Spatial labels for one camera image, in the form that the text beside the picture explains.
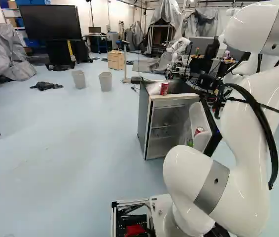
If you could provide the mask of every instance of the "black pole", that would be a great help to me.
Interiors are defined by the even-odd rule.
[[[188,67],[188,63],[189,63],[189,59],[190,59],[190,55],[191,55],[191,50],[192,50],[192,45],[193,45],[193,42],[190,42],[189,43],[189,46],[190,46],[190,51],[189,51],[189,57],[188,57],[188,61],[187,61],[187,65],[185,65],[185,70],[184,70],[184,77],[185,77],[185,72],[187,71],[187,67]]]
[[[91,1],[90,1],[90,10],[91,10],[92,27],[94,27],[94,16],[93,16],[93,14],[92,14],[92,6],[91,6]]]

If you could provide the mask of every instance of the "blue bin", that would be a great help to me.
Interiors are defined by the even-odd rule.
[[[0,7],[1,8],[9,8],[8,0],[0,0]]]
[[[16,0],[16,3],[17,3],[18,6],[20,6],[20,5],[30,5],[31,0]]]
[[[46,5],[51,4],[51,0],[30,0],[33,5]]]
[[[23,19],[22,19],[22,17],[17,17],[17,18],[16,18],[16,21],[17,21],[18,27],[24,27],[24,26],[25,26],[25,24],[23,24]]]
[[[37,40],[24,38],[24,41],[25,41],[27,47],[30,47],[30,48],[39,48],[40,47],[39,41],[37,41]]]

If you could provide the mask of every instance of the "stool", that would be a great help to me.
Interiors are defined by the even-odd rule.
[[[118,50],[122,49],[122,41],[117,40],[115,43],[118,45]]]

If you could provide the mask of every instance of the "gray tarp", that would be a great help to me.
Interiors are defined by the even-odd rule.
[[[216,8],[196,8],[193,14],[183,20],[181,32],[187,39],[194,36],[214,37],[218,34],[218,24]]]
[[[172,53],[164,52],[160,58],[134,61],[132,71],[143,73],[165,73],[167,65],[171,63]]]
[[[27,61],[21,41],[10,24],[0,23],[0,76],[12,80],[27,80],[35,69]]]
[[[180,25],[181,11],[176,0],[159,0],[158,7],[150,20],[150,25],[163,19],[177,30]]]
[[[140,27],[140,21],[135,21],[130,28],[126,30],[126,41],[130,42],[129,49],[130,51],[137,50],[139,44],[143,40],[143,31]]]

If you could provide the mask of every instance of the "shelf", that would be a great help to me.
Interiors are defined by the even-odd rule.
[[[13,9],[13,8],[2,8],[2,10],[8,10],[8,11],[19,11],[19,9]]]
[[[164,128],[164,127],[175,127],[178,124],[170,124],[170,125],[163,125],[163,126],[156,126],[156,127],[152,127],[151,129],[157,129],[157,128]]]
[[[165,138],[171,138],[171,137],[178,137],[178,136],[172,135],[172,136],[166,136],[166,137],[152,137],[150,140],[151,141],[156,141],[156,140],[159,140],[159,139],[165,139]]]
[[[185,105],[169,105],[169,106],[162,106],[162,107],[155,107],[156,110],[162,110],[162,109],[172,109],[172,108],[180,108],[184,107]]]
[[[175,137],[152,140],[148,147],[147,159],[165,157],[168,151],[176,145],[177,145],[177,139],[175,139]]]
[[[3,8],[1,9],[5,18],[7,17],[21,17],[19,9],[9,9]]]

